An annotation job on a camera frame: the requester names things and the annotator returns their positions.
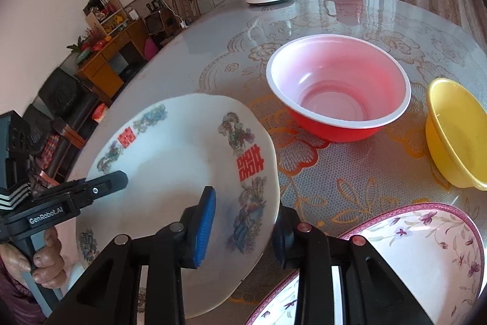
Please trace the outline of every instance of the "white plate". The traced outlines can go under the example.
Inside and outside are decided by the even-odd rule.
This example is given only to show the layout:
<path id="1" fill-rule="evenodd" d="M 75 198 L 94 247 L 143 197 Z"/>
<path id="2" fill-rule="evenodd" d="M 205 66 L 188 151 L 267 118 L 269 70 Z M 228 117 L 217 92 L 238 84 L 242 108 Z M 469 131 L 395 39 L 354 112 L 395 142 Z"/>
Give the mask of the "white plate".
<path id="1" fill-rule="evenodd" d="M 76 220 L 84 267 L 116 235 L 152 235 L 198 203 L 206 185 L 217 207 L 206 259 L 183 269 L 186 318 L 225 301 L 254 268 L 279 209 L 276 153 L 240 102 L 191 94 L 156 103 L 127 122 L 99 153 L 87 179 L 122 170 L 125 190 L 96 200 Z M 147 281 L 142 273 L 141 286 Z M 139 301 L 144 310 L 144 290 Z"/>
<path id="2" fill-rule="evenodd" d="M 435 325 L 461 323 L 480 294 L 484 249 L 477 227 L 458 208 L 420 203 L 397 208 L 340 238 L 366 237 L 403 280 Z M 245 325 L 294 325 L 298 272 L 282 281 Z"/>

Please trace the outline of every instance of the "white cable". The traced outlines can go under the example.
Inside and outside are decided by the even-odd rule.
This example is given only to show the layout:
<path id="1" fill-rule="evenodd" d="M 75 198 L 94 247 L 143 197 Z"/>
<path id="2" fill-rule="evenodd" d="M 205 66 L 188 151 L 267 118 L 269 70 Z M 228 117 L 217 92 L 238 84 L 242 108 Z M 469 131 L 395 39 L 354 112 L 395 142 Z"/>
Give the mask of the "white cable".
<path id="1" fill-rule="evenodd" d="M 179 18 L 179 21 L 181 21 L 181 22 L 183 23 L 184 21 L 183 21 L 183 19 L 181 18 L 181 16 L 177 15 L 177 14 L 174 12 L 174 10 L 173 10 L 173 9 L 171 9 L 171 8 L 169 7 L 169 5 L 166 3 L 166 1 L 165 1 L 165 0 L 162 0 L 162 1 L 164 2 L 165 6 L 166 6 L 166 7 L 167 7 L 169 10 L 171 10 L 172 14 L 174 14 L 176 17 L 178 17 L 178 18 Z"/>

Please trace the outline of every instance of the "purple sleeve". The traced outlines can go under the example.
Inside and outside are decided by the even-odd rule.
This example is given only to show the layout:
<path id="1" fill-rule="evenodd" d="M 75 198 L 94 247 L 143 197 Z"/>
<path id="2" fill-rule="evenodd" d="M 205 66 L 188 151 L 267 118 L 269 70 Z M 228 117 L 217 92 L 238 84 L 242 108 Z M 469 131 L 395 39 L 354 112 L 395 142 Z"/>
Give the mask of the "purple sleeve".
<path id="1" fill-rule="evenodd" d="M 41 325 L 46 320 L 30 290 L 12 278 L 1 259 L 0 297 L 18 325 Z"/>

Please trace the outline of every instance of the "wooden desk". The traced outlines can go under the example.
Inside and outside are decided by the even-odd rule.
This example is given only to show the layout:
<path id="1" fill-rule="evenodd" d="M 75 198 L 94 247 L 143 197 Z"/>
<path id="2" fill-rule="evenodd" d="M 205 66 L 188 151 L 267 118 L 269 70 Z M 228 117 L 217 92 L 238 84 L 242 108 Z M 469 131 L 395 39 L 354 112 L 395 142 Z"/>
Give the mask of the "wooden desk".
<path id="1" fill-rule="evenodd" d="M 110 67 L 108 61 L 129 42 L 132 42 L 142 58 L 145 58 L 144 48 L 148 37 L 149 34 L 142 19 L 130 23 L 127 28 L 114 36 L 102 50 L 82 63 L 76 76 L 83 80 L 90 80 L 99 90 L 112 98 L 124 82 Z"/>

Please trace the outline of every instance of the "pink plate rim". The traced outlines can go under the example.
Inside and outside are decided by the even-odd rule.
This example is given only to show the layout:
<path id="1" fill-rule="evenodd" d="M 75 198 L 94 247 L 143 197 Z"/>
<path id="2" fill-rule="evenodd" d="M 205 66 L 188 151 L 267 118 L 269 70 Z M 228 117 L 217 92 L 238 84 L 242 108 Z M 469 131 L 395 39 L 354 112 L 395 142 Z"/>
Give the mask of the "pink plate rim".
<path id="1" fill-rule="evenodd" d="M 482 263 L 482 269 L 480 273 L 480 279 L 484 279 L 484 244 L 482 243 L 482 238 L 480 236 L 479 229 L 477 226 L 474 224 L 473 220 L 470 219 L 470 217 L 464 213 L 462 210 L 459 210 L 457 207 L 453 207 L 449 204 L 443 204 L 443 203 L 418 203 L 418 204 L 410 204 L 408 206 L 403 206 L 399 208 L 395 208 L 391 211 L 384 212 L 383 214 L 377 215 L 361 224 L 358 226 L 355 226 L 354 228 L 346 231 L 344 234 L 342 234 L 339 238 L 343 240 L 349 240 L 350 237 L 353 235 L 360 233 L 361 231 L 369 228 L 372 225 L 375 225 L 376 223 L 382 222 L 390 217 L 393 217 L 394 215 L 400 215 L 406 212 L 412 212 L 416 210 L 441 210 L 448 212 L 452 215 L 457 216 L 460 218 L 463 222 L 465 222 L 470 230 L 472 231 L 473 235 L 475 236 L 475 239 L 477 240 L 477 244 L 479 246 L 479 253 L 480 253 L 480 260 Z M 259 315 L 264 311 L 265 307 L 290 283 L 292 282 L 297 276 L 299 275 L 299 271 L 293 271 L 291 274 L 289 274 L 284 280 L 282 280 L 279 285 L 272 290 L 265 298 L 262 300 L 257 308 L 254 310 L 252 315 L 247 319 L 244 325 L 253 325 L 254 321 L 259 317 Z M 482 282 L 479 282 L 478 286 L 478 291 L 477 291 L 477 296 L 475 297 L 476 299 L 479 297 L 480 293 L 480 288 L 482 286 Z"/>
<path id="2" fill-rule="evenodd" d="M 340 120 L 340 119 L 334 119 L 332 117 L 327 117 L 327 116 L 322 116 L 320 114 L 311 112 L 302 106 L 296 104 L 294 101 L 291 101 L 276 85 L 274 82 L 274 79 L 272 78 L 272 66 L 274 64 L 274 60 L 276 57 L 279 55 L 281 51 L 283 51 L 286 47 L 292 45 L 293 43 L 296 42 L 301 42 L 301 41 L 306 41 L 310 40 L 312 38 L 345 38 L 347 40 L 351 41 L 356 41 L 356 42 L 361 42 L 366 44 L 367 46 L 375 48 L 377 51 L 381 52 L 385 56 L 387 56 L 398 68 L 399 72 L 401 73 L 403 79 L 404 79 L 404 85 L 405 87 L 405 94 L 404 94 L 404 99 L 402 100 L 401 104 L 398 106 L 398 108 L 389 113 L 386 116 L 383 116 L 379 119 L 373 119 L 373 120 L 363 120 L 363 121 L 355 121 L 355 120 Z M 376 46 L 375 44 L 369 43 L 365 40 L 353 37 L 353 36 L 347 36 L 347 35 L 338 35 L 338 34 L 316 34 L 316 35 L 308 35 L 308 36 L 303 36 L 298 39 L 294 39 L 291 42 L 287 42 L 280 48 L 278 48 L 274 54 L 272 54 L 271 58 L 269 59 L 269 62 L 267 63 L 267 68 L 266 68 L 266 78 L 267 82 L 272 90 L 272 92 L 282 101 L 286 106 L 289 108 L 293 109 L 293 111 L 296 111 L 297 113 L 307 117 L 308 119 L 314 120 L 319 123 L 327 124 L 327 125 L 332 125 L 334 127 L 340 127 L 343 129 L 374 129 L 377 127 L 382 127 L 384 125 L 387 125 L 389 123 L 392 123 L 394 120 L 398 119 L 407 109 L 409 102 L 411 101 L 411 83 L 409 82 L 408 75 L 406 74 L 406 71 L 404 68 L 398 63 L 398 61 L 393 58 L 389 53 L 381 49 L 380 47 Z"/>

